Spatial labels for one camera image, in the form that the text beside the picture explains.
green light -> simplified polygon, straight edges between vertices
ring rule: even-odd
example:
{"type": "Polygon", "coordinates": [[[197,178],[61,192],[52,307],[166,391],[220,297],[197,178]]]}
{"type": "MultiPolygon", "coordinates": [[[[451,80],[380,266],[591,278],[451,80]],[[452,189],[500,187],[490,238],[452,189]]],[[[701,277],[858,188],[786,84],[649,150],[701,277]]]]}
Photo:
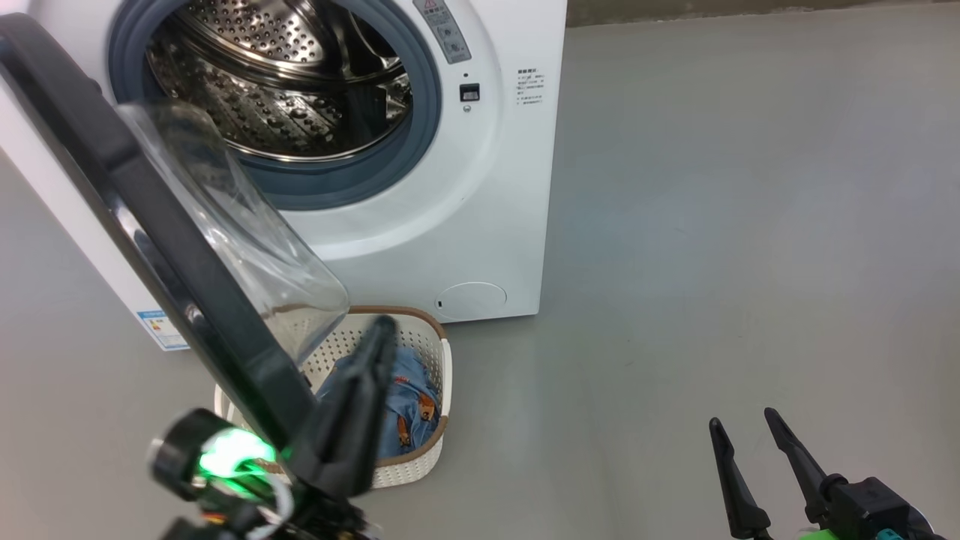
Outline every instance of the green light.
{"type": "Polygon", "coordinates": [[[276,451],[253,433],[231,428],[221,431],[204,444],[200,469],[208,475],[229,479],[239,475],[237,468],[251,459],[276,461],[276,451]]]}

blue clothing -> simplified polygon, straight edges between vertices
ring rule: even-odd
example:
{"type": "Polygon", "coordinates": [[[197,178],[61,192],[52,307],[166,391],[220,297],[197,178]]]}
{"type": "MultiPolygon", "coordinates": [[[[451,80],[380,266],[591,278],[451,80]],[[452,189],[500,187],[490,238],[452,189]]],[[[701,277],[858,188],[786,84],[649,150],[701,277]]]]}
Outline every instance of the blue clothing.
{"type": "MultiPolygon", "coordinates": [[[[334,370],[345,368],[351,361],[352,356],[340,358],[334,363],[334,370]]],[[[318,399],[333,387],[336,380],[334,373],[320,386],[318,399]]],[[[430,382],[415,349],[396,349],[393,376],[394,382],[387,393],[386,419],[380,433],[377,459],[416,450],[430,440],[440,424],[440,394],[430,382]]]]}

floor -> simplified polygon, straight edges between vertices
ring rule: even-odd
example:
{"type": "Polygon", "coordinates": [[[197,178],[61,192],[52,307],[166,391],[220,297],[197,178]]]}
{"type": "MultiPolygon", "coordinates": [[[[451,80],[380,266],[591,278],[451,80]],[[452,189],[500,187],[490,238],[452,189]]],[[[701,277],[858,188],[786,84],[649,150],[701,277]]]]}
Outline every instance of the floor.
{"type": "MultiPolygon", "coordinates": [[[[727,537],[714,415],[794,538],[768,405],[960,536],[958,27],[934,5],[570,31],[542,311],[450,327],[440,463],[358,501],[386,538],[727,537]]],[[[144,449],[209,376],[0,171],[0,522],[157,537],[189,508],[144,449]]]]}

white washing machine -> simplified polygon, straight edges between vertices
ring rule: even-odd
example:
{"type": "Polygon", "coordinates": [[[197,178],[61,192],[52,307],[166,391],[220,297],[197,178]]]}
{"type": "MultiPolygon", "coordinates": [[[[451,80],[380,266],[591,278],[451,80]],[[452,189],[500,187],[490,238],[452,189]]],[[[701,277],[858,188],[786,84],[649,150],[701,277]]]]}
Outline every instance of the white washing machine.
{"type": "MultiPolygon", "coordinates": [[[[205,109],[356,305],[442,322],[539,309],[565,2],[36,0],[111,101],[205,109]]],[[[83,199],[0,145],[134,313],[157,304],[83,199]]]]}

white laundry basket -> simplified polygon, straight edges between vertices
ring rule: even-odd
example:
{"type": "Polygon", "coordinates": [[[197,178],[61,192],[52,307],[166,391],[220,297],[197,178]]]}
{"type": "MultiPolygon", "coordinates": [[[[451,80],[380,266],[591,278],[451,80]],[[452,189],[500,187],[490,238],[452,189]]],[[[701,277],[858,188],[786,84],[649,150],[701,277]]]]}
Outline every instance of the white laundry basket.
{"type": "MultiPolygon", "coordinates": [[[[353,352],[364,330],[378,315],[390,315],[396,320],[398,346],[411,347],[420,353],[430,381],[440,390],[441,417],[437,430],[426,444],[409,454],[377,461],[373,475],[374,489],[422,479],[440,459],[453,385],[452,356],[444,328],[428,313],[411,307],[353,307],[343,322],[300,367],[310,379],[311,386],[320,388],[333,369],[333,363],[353,352]]],[[[240,412],[220,386],[216,387],[213,409],[234,424],[247,427],[240,412]]]]}

